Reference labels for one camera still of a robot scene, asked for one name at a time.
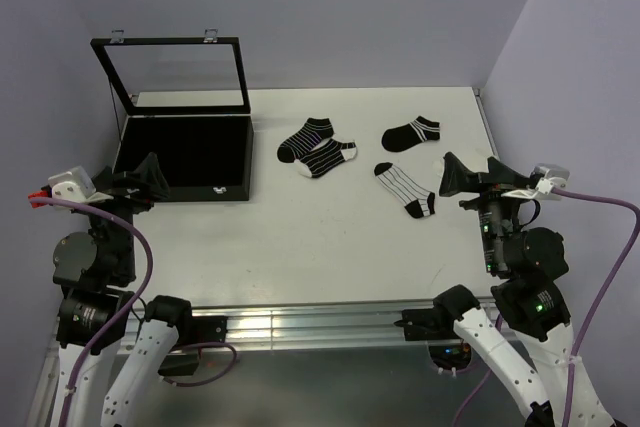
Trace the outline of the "white sock black thin stripes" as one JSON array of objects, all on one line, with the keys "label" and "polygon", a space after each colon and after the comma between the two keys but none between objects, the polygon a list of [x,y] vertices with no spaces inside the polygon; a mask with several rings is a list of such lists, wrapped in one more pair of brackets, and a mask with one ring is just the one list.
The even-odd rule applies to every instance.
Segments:
[{"label": "white sock black thin stripes", "polygon": [[435,193],[420,186],[401,168],[391,162],[381,162],[374,167],[374,176],[381,185],[397,198],[413,219],[435,214]]}]

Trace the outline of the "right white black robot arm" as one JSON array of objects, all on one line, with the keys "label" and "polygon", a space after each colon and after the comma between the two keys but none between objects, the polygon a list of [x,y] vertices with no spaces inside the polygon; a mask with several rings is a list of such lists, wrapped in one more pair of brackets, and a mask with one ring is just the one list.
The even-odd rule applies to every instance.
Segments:
[{"label": "right white black robot arm", "polygon": [[486,271],[501,284],[491,294],[501,321],[528,355],[522,357],[469,289],[456,285],[434,300],[433,325],[443,336],[467,342],[500,380],[527,426],[616,426],[578,355],[582,331],[556,285],[569,266],[563,237],[548,228],[521,226],[526,202],[559,199],[568,170],[539,164],[528,176],[490,157],[480,172],[453,153],[443,158],[439,194],[471,194],[460,207],[477,213]]}]

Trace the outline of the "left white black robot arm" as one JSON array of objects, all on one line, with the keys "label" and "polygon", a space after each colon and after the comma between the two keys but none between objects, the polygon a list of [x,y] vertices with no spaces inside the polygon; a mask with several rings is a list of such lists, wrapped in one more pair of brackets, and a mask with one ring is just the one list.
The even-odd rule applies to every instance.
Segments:
[{"label": "left white black robot arm", "polygon": [[59,379],[54,426],[128,426],[136,402],[174,346],[195,333],[189,301],[157,296],[144,312],[133,352],[115,381],[109,379],[138,294],[134,215],[169,196],[156,154],[118,174],[105,167],[94,177],[81,167],[49,179],[51,198],[89,219],[85,232],[62,238],[53,253],[53,281],[63,291],[56,340]]}]

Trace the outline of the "black display case base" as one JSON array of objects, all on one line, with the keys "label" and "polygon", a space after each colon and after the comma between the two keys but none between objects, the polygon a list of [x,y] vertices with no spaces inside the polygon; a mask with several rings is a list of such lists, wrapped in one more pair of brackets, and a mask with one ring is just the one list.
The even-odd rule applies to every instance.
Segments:
[{"label": "black display case base", "polygon": [[249,116],[130,117],[114,171],[131,172],[153,152],[171,202],[247,201],[253,141]]}]

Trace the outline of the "black glass-panel case lid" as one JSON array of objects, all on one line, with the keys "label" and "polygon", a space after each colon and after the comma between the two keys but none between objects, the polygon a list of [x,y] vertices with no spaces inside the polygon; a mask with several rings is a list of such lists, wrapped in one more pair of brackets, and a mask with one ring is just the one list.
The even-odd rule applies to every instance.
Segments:
[{"label": "black glass-panel case lid", "polygon": [[114,30],[90,45],[131,117],[251,113],[235,36],[207,29],[201,37],[127,37]]}]

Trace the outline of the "black white-striped sock white toe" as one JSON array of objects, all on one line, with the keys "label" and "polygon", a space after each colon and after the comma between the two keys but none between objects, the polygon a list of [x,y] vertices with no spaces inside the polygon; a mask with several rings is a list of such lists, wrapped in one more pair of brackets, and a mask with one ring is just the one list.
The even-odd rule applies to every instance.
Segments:
[{"label": "black white-striped sock white toe", "polygon": [[336,167],[353,160],[357,151],[355,142],[329,139],[323,146],[295,160],[294,165],[301,175],[318,179]]}]

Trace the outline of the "black sock with purple stripes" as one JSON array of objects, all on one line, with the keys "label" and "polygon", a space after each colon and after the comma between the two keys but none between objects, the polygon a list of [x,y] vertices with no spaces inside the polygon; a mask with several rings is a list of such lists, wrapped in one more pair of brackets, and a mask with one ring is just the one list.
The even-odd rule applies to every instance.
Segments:
[{"label": "black sock with purple stripes", "polygon": [[329,118],[308,118],[302,127],[286,138],[277,149],[282,163],[293,163],[330,139],[334,129]]}]

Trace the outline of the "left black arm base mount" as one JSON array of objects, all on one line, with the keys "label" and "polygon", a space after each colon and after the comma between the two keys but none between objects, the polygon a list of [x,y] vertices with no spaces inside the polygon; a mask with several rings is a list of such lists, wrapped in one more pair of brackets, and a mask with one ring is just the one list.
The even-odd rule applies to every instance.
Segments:
[{"label": "left black arm base mount", "polygon": [[[187,332],[181,334],[177,346],[192,344],[224,342],[227,333],[228,317],[194,316]],[[190,348],[169,354],[160,366],[158,373],[164,377],[186,377],[193,375],[198,369],[202,357],[202,349]]]}]

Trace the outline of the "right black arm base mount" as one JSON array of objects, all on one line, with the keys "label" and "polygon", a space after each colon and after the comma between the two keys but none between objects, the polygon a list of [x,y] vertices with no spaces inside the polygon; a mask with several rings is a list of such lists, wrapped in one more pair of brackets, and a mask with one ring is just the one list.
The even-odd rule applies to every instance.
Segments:
[{"label": "right black arm base mount", "polygon": [[406,342],[426,344],[439,375],[456,376],[471,367],[471,347],[454,333],[447,313],[441,308],[405,309],[394,326],[403,331]]}]

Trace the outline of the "aluminium front frame rail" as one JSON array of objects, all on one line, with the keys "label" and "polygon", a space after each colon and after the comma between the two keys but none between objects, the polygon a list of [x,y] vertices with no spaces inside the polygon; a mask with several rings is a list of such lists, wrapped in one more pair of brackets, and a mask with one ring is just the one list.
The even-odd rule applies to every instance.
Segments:
[{"label": "aluminium front frame rail", "polygon": [[439,373],[439,342],[408,342],[398,303],[200,308],[196,322],[224,349],[195,376],[153,381],[139,426],[504,426],[499,383],[474,360]]}]

